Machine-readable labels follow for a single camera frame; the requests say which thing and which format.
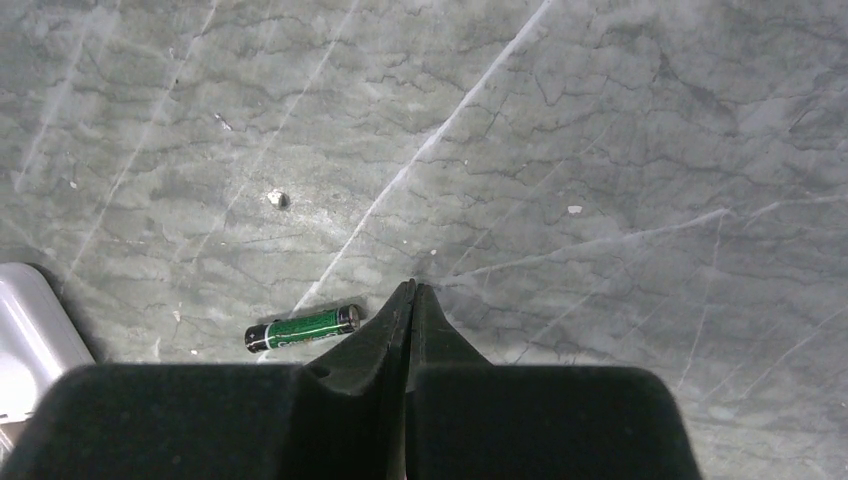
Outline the white remote control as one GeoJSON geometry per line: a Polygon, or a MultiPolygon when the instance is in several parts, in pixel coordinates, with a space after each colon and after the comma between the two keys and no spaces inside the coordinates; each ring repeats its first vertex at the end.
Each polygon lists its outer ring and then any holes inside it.
{"type": "Polygon", "coordinates": [[[27,420],[67,372],[95,362],[46,278],[1,265],[1,422],[27,420]]]}

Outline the black green battery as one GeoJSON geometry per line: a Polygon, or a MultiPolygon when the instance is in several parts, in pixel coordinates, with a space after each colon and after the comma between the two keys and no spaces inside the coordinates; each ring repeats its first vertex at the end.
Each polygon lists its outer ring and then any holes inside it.
{"type": "Polygon", "coordinates": [[[251,353],[279,349],[324,337],[350,334],[360,327],[362,312],[349,304],[315,314],[275,319],[245,330],[244,345],[251,353]]]}

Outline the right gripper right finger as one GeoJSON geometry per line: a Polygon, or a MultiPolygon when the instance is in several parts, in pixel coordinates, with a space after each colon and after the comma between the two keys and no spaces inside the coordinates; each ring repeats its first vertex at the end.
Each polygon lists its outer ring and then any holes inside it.
{"type": "Polygon", "coordinates": [[[411,479],[697,479],[677,404],[635,367],[495,365],[412,303],[406,397],[411,479]]]}

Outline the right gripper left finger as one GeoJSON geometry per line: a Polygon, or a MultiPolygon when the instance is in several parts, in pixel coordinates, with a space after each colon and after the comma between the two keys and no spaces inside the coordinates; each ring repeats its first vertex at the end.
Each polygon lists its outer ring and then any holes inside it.
{"type": "Polygon", "coordinates": [[[304,365],[104,364],[44,397],[5,479],[401,479],[416,284],[304,365]]]}

